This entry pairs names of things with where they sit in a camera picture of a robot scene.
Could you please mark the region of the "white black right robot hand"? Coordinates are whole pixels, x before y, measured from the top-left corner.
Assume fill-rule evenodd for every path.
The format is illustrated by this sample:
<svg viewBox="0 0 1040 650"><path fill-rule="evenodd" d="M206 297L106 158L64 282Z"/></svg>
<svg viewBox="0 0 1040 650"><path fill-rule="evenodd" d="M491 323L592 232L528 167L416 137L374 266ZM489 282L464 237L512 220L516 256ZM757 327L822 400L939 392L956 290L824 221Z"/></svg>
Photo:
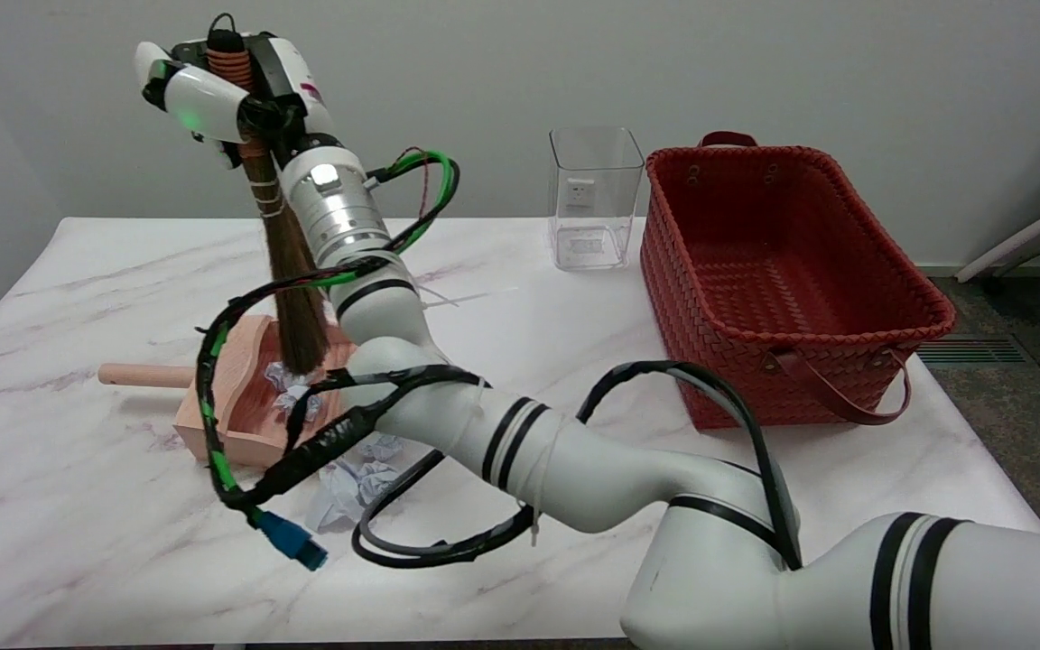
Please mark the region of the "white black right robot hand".
<svg viewBox="0 0 1040 650"><path fill-rule="evenodd" d="M213 145L226 168L238 168L248 128L260 125L281 165L305 135L335 127L310 67L293 42L271 32L214 29L205 40L165 50L140 42L134 70L145 102Z"/></svg>

